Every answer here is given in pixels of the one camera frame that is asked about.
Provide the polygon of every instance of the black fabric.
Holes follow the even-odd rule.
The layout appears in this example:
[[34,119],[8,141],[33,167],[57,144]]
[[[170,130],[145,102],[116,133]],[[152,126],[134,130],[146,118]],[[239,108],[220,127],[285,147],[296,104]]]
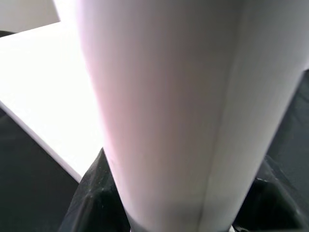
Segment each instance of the black fabric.
[[13,35],[14,32],[0,30],[0,37],[7,36],[7,35]]
[[236,232],[309,231],[307,204],[266,156],[233,223]]
[[309,202],[309,71],[304,73],[267,154]]
[[83,176],[58,232],[129,232],[104,151]]
[[77,186],[0,109],[0,232],[56,232]]

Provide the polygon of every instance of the white tube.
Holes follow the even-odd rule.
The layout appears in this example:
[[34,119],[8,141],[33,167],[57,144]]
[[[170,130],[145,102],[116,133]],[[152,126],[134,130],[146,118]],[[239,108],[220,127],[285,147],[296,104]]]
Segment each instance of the white tube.
[[76,1],[133,232],[228,230],[307,65],[308,5]]

